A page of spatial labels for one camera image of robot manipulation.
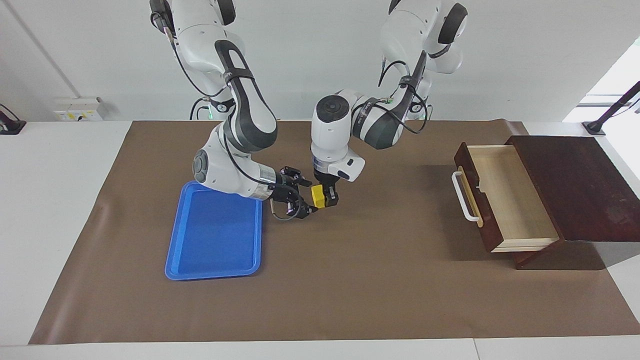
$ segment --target blue tray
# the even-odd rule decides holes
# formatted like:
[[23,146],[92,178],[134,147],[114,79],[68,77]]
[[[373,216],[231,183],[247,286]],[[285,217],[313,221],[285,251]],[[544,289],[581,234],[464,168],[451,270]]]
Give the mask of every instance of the blue tray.
[[260,267],[262,201],[182,188],[164,273],[171,280],[251,275]]

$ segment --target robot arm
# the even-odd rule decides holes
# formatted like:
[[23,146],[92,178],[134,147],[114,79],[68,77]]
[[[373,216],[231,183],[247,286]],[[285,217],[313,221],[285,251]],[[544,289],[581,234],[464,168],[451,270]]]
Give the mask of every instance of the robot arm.
[[276,172],[251,159],[274,144],[278,128],[243,52],[231,40],[237,37],[223,28],[235,19],[232,0],[173,0],[172,8],[166,0],[150,0],[150,5],[154,25],[169,38],[187,77],[189,70],[204,82],[206,92],[192,84],[210,100],[211,112],[228,115],[197,152],[195,179],[221,192],[285,202],[289,218],[315,211],[298,192],[298,185],[311,185],[300,171]]
[[416,131],[405,121],[423,118],[426,123],[431,89],[426,71],[450,74],[460,67],[462,55],[454,41],[466,23],[467,9],[451,0],[391,2],[381,31],[382,77],[395,66],[401,74],[398,88],[389,98],[341,90],[318,102],[311,125],[314,175],[320,182],[312,188],[315,206],[336,205],[336,182],[353,182],[363,170],[364,159],[348,147],[351,136],[381,150],[394,146],[404,129],[422,131],[424,123]]

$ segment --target brown tabletop covering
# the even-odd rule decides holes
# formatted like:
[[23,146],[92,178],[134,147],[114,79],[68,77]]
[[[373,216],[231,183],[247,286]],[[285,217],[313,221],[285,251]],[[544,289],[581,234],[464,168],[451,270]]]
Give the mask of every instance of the brown tabletop covering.
[[[31,344],[640,334],[607,270],[515,270],[484,251],[453,156],[526,134],[503,120],[430,122],[384,151],[352,140],[367,165],[337,207],[288,223],[265,209],[256,274],[171,281],[180,189],[214,125],[133,123]],[[310,123],[281,122],[254,158],[312,178],[309,145]]]

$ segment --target electrical outlet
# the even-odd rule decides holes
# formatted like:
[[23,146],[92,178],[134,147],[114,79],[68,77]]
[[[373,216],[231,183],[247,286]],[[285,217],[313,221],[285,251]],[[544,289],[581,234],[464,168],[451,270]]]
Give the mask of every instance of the electrical outlet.
[[54,112],[60,121],[103,121],[106,114],[99,97],[56,99],[56,102],[58,109]]

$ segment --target yellow block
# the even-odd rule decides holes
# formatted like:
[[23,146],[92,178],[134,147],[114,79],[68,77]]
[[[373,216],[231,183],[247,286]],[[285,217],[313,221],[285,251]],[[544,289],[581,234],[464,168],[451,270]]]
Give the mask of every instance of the yellow block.
[[314,206],[318,209],[324,208],[324,193],[322,185],[311,186],[311,197],[314,200]]

